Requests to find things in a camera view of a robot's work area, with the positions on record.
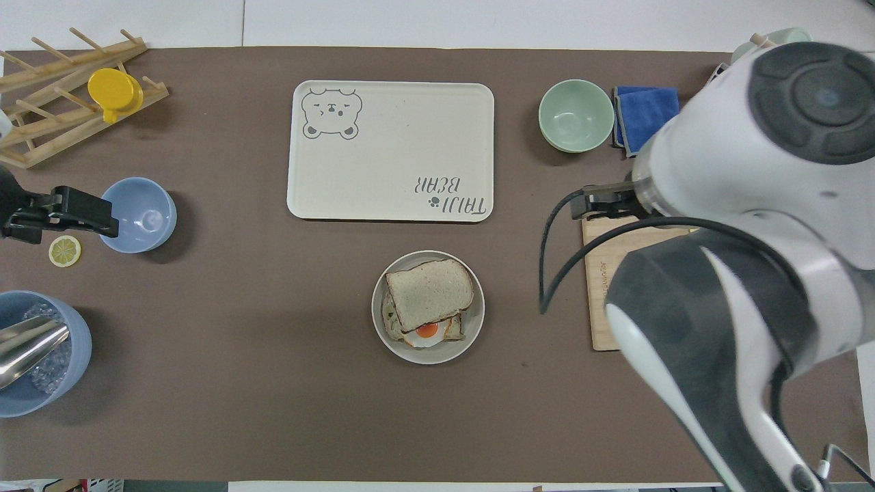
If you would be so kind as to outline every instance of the green bowl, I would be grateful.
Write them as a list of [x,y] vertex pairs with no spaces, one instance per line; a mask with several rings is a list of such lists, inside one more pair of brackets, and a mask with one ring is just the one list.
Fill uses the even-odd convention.
[[564,152],[598,147],[613,130],[613,105],[599,86],[589,81],[561,81],[547,91],[538,108],[541,133]]

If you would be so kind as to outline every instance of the white round plate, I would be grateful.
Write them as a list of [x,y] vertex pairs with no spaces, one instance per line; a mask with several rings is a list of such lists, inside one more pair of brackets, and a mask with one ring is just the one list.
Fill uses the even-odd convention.
[[[413,348],[404,341],[396,341],[389,338],[386,334],[386,328],[382,321],[382,300],[389,289],[386,285],[386,274],[392,271],[409,270],[419,264],[432,260],[453,259],[465,266],[468,273],[471,275],[471,280],[474,286],[474,301],[471,307],[462,312],[462,334],[465,338],[460,341],[442,341],[430,348]],[[416,251],[404,255],[395,260],[377,279],[377,285],[374,287],[374,295],[371,297],[371,318],[374,320],[374,328],[377,330],[377,335],[386,347],[395,352],[396,355],[405,361],[415,362],[417,364],[439,364],[455,359],[462,352],[465,352],[468,347],[477,339],[480,334],[480,328],[483,327],[483,316],[486,313],[486,302],[483,300],[483,288],[480,286],[480,281],[474,272],[468,268],[462,260],[453,255],[442,251],[424,250]]]

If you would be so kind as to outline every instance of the table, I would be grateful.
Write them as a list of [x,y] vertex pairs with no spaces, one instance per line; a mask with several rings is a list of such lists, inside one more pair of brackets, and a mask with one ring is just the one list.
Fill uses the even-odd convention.
[[[128,69],[165,81],[170,98],[15,174],[28,190],[65,184],[98,195],[121,178],[147,176],[176,201],[178,229],[138,256],[74,233],[83,256],[66,270],[48,262],[48,241],[0,243],[0,290],[63,299],[94,336],[91,365],[75,388],[41,411],[0,422],[0,476],[714,481],[622,355],[591,350],[582,271],[569,276],[546,316],[537,313],[537,247],[547,213],[575,187],[623,179],[630,163],[607,144],[583,155],[555,151],[539,133],[536,110],[544,91],[567,78],[605,89],[674,86],[687,99],[727,57],[148,51]],[[308,79],[490,87],[493,214],[474,225],[292,216],[285,207],[291,91]],[[554,229],[548,271],[580,243],[575,222],[560,219]],[[392,355],[369,312],[386,265],[424,249],[460,257],[486,295],[477,342],[437,367]],[[853,354],[790,383],[785,413],[809,462],[828,441],[865,462]],[[833,478],[853,474],[836,467]]]

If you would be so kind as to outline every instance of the blue towel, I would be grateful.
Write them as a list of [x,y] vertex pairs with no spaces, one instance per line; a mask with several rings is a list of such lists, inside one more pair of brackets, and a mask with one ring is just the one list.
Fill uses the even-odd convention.
[[[643,87],[643,86],[617,86],[613,88],[613,97],[611,101],[613,102],[613,114],[618,115],[617,112],[617,98],[623,94],[632,94],[633,92],[640,92],[642,90],[652,90],[655,88]],[[620,130],[620,119],[613,119],[613,146],[618,149],[626,148],[626,145],[623,144],[623,132]]]
[[617,95],[617,120],[626,156],[638,155],[656,131],[680,112],[676,88],[650,88]]

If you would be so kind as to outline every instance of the wooden rack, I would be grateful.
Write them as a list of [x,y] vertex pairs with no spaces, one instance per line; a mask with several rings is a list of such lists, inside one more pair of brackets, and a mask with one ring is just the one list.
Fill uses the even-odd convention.
[[[31,41],[57,58],[38,67],[0,51],[0,57],[22,68],[19,72],[0,77],[0,95],[57,79],[26,97],[17,99],[9,107],[3,108],[3,112],[13,122],[14,127],[8,135],[0,139],[0,162],[27,169],[108,128],[110,123],[103,121],[101,108],[96,103],[85,101],[71,92],[88,82],[91,74],[100,68],[117,67],[127,73],[124,62],[148,49],[142,38],[135,38],[124,29],[121,33],[127,40],[112,46],[100,46],[73,27],[70,28],[70,32],[94,48],[93,51],[67,56],[45,42],[31,38]],[[140,109],[170,95],[163,82],[154,82],[149,77],[143,77],[143,81],[145,82],[144,99]],[[66,98],[79,108],[59,114],[42,108],[59,97]],[[119,120],[127,116],[130,115],[119,116]],[[35,121],[26,123],[27,119]],[[39,145],[34,143],[34,138],[63,130],[65,130],[63,133],[51,140]],[[27,151],[11,149],[21,144],[27,145]]]

